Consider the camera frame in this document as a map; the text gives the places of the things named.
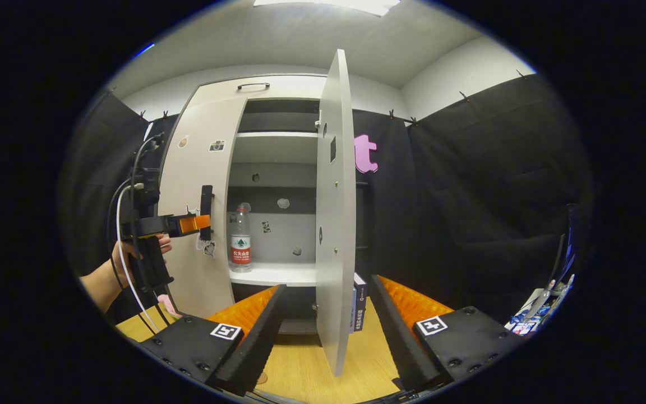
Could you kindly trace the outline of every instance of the door handle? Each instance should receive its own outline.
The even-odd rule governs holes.
[[[199,212],[200,215],[208,215],[209,217],[211,216],[211,199],[213,199],[213,186],[201,186],[201,210]],[[202,241],[210,241],[211,240],[211,233],[213,233],[213,230],[211,230],[211,227],[204,227],[199,230],[199,238]]]
[[[238,89],[243,89],[244,85],[266,85],[266,88],[271,86],[269,82],[249,82],[249,84],[239,84]]]

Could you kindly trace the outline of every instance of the red bottle label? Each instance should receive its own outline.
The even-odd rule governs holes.
[[[251,262],[251,236],[231,236],[231,263]]]

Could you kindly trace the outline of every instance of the wooden floor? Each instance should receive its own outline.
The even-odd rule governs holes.
[[[159,329],[165,326],[154,307],[147,311]],[[139,342],[151,337],[138,317],[116,327]],[[353,404],[398,391],[392,382],[398,372],[370,298],[363,330],[349,336],[342,376],[333,377],[316,336],[294,335],[277,338],[264,373],[267,381],[256,389],[308,404]]]

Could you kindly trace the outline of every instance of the cabinet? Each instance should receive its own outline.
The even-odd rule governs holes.
[[[283,130],[251,130],[251,122],[271,117],[272,100],[318,102],[318,115],[308,111],[308,126],[306,112],[292,111]],[[331,371],[340,376],[356,255],[354,164],[341,49],[327,76],[246,77],[196,89],[167,145],[156,207],[158,215],[182,214],[186,206],[200,206],[201,186],[213,186],[213,256],[196,249],[197,237],[173,238],[166,256],[174,278],[169,288],[180,310],[206,317],[225,309],[234,303],[232,282],[314,287],[315,329]],[[287,199],[288,207],[279,199]],[[228,224],[242,201],[252,207],[253,270],[240,274],[229,269]]]

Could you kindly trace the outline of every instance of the ceiling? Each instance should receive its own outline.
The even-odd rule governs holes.
[[[328,69],[343,49],[352,75],[401,88],[431,62],[482,34],[420,0],[383,17],[324,4],[233,0],[207,8],[129,62],[108,84],[123,99],[162,80],[216,67]]]

